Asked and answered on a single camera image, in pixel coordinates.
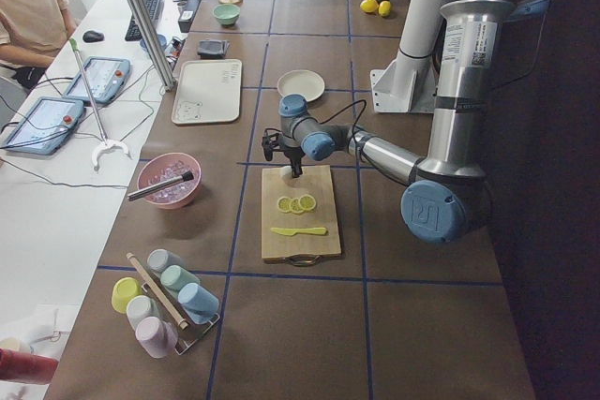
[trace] t-shirt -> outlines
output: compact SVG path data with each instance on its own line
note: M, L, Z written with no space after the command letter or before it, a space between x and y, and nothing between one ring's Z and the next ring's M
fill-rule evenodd
M67 7L68 0L0 0L0 44L56 56L68 38Z

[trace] cream plate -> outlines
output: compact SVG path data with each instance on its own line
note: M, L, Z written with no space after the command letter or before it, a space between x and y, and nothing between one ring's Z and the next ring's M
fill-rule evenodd
M282 96L300 94L307 102L318 99L325 90L325 81L312 70L298 69L283 74L277 81Z

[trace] pink bowl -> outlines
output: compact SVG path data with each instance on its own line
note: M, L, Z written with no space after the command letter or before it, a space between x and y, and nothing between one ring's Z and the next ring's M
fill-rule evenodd
M181 175L187 170L193 172L193 180L162 189L143 199L164 210L174 210L191 203L200 191L202 171L198 160L188 154L164 154L149 161L138 175L138 189Z

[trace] black mouse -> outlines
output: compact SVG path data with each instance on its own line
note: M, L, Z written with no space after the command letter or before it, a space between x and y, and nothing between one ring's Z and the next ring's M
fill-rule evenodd
M104 34L96 30L88 30L83 34L83 42L98 42L104 40Z

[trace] red can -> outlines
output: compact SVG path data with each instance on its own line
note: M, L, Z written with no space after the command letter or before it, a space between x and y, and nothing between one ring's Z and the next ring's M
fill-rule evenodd
M48 384L57 366L54 358L0 348L0 379L6 381Z

